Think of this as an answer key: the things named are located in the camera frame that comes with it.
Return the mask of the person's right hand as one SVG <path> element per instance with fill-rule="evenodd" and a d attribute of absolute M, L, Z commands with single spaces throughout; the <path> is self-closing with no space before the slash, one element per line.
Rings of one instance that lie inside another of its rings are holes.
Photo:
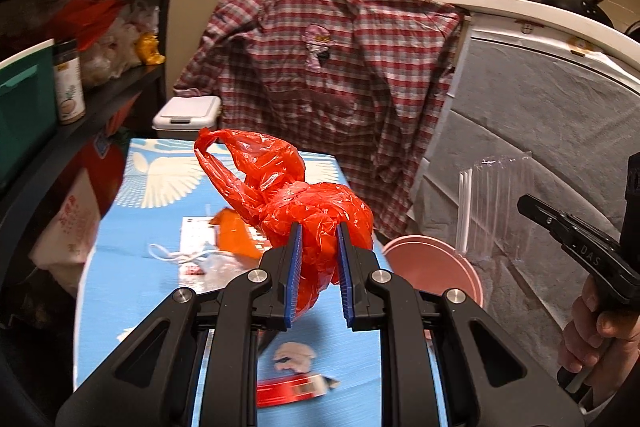
<path fill-rule="evenodd" d="M 639 358 L 639 315 L 600 310 L 596 282 L 589 275 L 563 329 L 558 361 L 579 373 L 591 369 L 586 385 L 598 407 L 620 389 Z"/>

